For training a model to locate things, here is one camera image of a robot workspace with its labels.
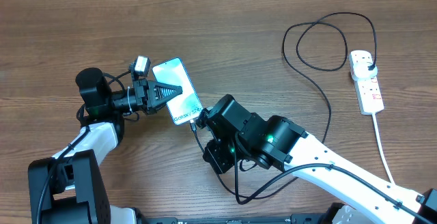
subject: wooden surface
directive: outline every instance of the wooden surface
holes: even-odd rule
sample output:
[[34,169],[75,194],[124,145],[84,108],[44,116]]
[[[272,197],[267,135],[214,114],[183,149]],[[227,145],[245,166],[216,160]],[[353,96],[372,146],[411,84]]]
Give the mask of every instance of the wooden surface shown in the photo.
[[[75,114],[83,101],[74,78],[84,68],[119,74],[137,55],[151,57],[153,65],[178,56],[205,107],[232,94],[264,119],[283,115],[321,138],[326,105],[284,64],[281,41],[290,25],[337,11],[362,13],[376,26],[386,107],[378,121],[396,183],[418,192],[436,188],[437,0],[0,0],[0,223],[30,223],[27,167],[78,134]],[[350,50],[373,52],[363,19],[327,21],[345,32]],[[330,99],[327,146],[387,179],[348,67],[318,72],[296,61],[303,30],[290,33],[286,52]],[[300,52],[328,68],[341,63],[344,45],[336,31],[316,27]],[[199,136],[203,144],[211,138],[206,131]],[[274,216],[324,212],[338,201],[297,180],[270,199],[239,206],[202,160],[188,125],[174,126],[166,109],[127,124],[100,170],[111,204],[138,207],[146,216]],[[242,193],[277,174],[241,173]],[[232,173],[223,178],[233,188]]]

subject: wooden table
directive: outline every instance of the wooden table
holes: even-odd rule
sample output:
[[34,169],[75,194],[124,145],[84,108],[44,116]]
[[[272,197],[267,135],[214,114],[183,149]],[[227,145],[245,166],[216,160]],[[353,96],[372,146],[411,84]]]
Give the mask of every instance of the wooden table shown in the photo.
[[[284,63],[281,41],[290,25],[337,11],[362,13],[376,26],[386,107],[378,120],[396,183],[418,192],[436,188],[437,0],[0,0],[0,222],[30,223],[27,167],[78,134],[75,114],[83,101],[74,78],[84,68],[116,75],[137,55],[154,65],[178,56],[205,107],[232,94],[264,119],[283,115],[322,138],[326,105]],[[350,50],[373,52],[365,20],[327,21],[345,32]],[[329,97],[327,146],[387,179],[349,67],[320,72],[296,61],[304,29],[290,33],[286,53]],[[344,45],[334,29],[316,27],[300,52],[310,64],[335,67]],[[211,138],[206,131],[199,136],[203,144]],[[135,206],[150,217],[277,216],[324,212],[338,201],[297,180],[270,199],[239,206],[201,158],[188,125],[174,126],[166,109],[127,124],[124,140],[100,170],[111,204]],[[242,193],[277,174],[260,168],[241,173]],[[233,188],[232,172],[223,179]]]

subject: green indicator light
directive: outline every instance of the green indicator light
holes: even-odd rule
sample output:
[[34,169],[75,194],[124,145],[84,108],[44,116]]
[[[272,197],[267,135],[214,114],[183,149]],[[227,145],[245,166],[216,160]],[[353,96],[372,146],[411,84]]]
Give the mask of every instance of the green indicator light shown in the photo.
[[274,138],[272,135],[267,135],[267,142],[273,143],[273,140],[274,140]]

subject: power strip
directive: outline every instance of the power strip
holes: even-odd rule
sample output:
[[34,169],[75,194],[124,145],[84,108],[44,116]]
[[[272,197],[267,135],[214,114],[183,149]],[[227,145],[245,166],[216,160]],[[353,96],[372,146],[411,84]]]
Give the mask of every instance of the power strip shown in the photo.
[[375,128],[376,141],[378,143],[378,149],[380,151],[382,164],[387,172],[387,176],[392,184],[395,181],[391,175],[389,166],[385,160],[384,152],[382,150],[380,131],[378,129],[378,123],[376,122],[376,113],[384,109],[384,103],[382,102],[381,90],[374,71],[361,71],[359,78],[356,76],[358,68],[362,70],[362,66],[367,66],[373,63],[371,54],[367,51],[356,50],[352,51],[349,55],[350,73],[354,79],[356,97],[358,98],[358,105],[360,112],[363,115],[371,115],[373,120],[373,126]]

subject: white smartphone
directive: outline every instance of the white smartphone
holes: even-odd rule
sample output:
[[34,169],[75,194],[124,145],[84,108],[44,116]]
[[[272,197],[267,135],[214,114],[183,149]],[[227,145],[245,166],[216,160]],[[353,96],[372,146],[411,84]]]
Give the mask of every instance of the white smartphone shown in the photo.
[[182,94],[167,102],[171,118],[176,125],[199,116],[203,108],[180,58],[154,66],[152,72],[158,82],[182,87]]

